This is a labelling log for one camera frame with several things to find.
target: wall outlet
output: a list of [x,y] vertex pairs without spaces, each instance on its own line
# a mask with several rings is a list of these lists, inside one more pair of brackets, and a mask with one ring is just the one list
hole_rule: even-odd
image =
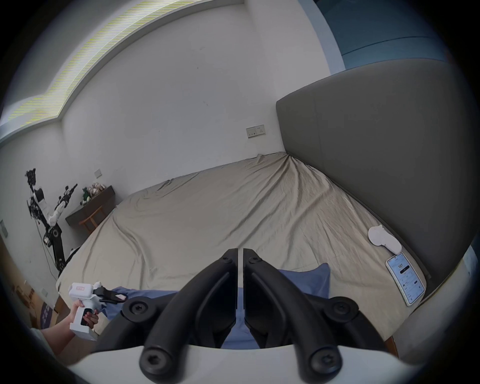
[[247,128],[247,137],[255,137],[265,134],[265,126],[257,125],[256,127]]

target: smartphone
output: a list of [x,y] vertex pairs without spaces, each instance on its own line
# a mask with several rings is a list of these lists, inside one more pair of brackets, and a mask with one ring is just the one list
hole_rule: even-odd
[[423,295],[425,287],[403,253],[391,257],[385,265],[395,280],[407,306],[412,305]]

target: screw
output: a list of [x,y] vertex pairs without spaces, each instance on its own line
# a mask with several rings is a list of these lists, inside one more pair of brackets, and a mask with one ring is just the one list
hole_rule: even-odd
[[310,367],[320,374],[331,374],[340,370],[342,358],[336,348],[324,347],[310,358]]
[[350,312],[350,306],[347,303],[340,301],[333,305],[333,310],[339,315],[346,315]]
[[130,311],[131,311],[134,315],[140,315],[140,314],[142,314],[142,313],[145,313],[147,309],[148,309],[147,305],[144,304],[144,303],[141,303],[141,302],[133,303],[133,304],[130,306]]
[[260,261],[262,261],[262,259],[260,257],[257,257],[257,256],[254,256],[254,257],[251,257],[250,259],[248,259],[248,262],[250,264],[259,263]]
[[171,368],[172,359],[161,349],[150,349],[140,357],[140,365],[148,373],[165,374]]

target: gray upholstered headboard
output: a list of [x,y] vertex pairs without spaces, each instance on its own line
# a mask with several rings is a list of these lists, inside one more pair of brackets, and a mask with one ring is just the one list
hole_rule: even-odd
[[373,212],[419,261],[427,292],[448,277],[480,218],[478,109],[452,65],[369,64],[276,109],[286,151]]

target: wrinkled sheet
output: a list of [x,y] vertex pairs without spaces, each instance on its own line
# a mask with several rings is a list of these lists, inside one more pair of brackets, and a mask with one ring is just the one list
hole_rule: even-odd
[[[413,312],[368,240],[378,220],[320,171],[285,154],[259,155],[167,180],[120,203],[57,281],[180,290],[230,248],[251,248],[277,269],[331,269],[330,296],[357,302],[384,339]],[[403,250],[425,285],[410,254]]]

